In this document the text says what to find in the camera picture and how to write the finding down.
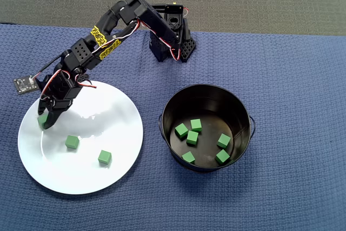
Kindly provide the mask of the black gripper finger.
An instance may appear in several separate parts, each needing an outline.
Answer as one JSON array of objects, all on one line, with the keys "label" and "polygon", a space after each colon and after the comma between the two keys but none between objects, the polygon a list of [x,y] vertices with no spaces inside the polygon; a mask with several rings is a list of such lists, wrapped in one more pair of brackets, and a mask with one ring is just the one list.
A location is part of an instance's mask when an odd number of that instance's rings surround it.
[{"label": "black gripper finger", "polygon": [[50,103],[49,99],[46,99],[46,100],[39,99],[38,109],[37,109],[37,112],[39,115],[44,113],[45,109],[49,106],[49,103]]},{"label": "black gripper finger", "polygon": [[47,118],[45,120],[44,123],[42,123],[42,127],[43,129],[49,129],[50,127],[52,127],[56,121],[58,120],[58,118],[60,117],[60,115],[67,111],[66,108],[60,108],[60,109],[48,109],[48,115]]}]

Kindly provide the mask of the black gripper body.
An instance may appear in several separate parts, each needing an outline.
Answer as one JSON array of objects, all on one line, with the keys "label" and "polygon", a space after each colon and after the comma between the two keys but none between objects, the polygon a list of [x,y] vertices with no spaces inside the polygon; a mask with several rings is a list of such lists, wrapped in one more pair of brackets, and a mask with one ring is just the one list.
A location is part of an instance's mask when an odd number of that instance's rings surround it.
[{"label": "black gripper body", "polygon": [[41,95],[39,99],[49,99],[48,109],[60,109],[72,105],[82,87],[72,79],[70,73],[65,70],[57,70],[53,75],[46,75],[43,81],[39,82]]}]

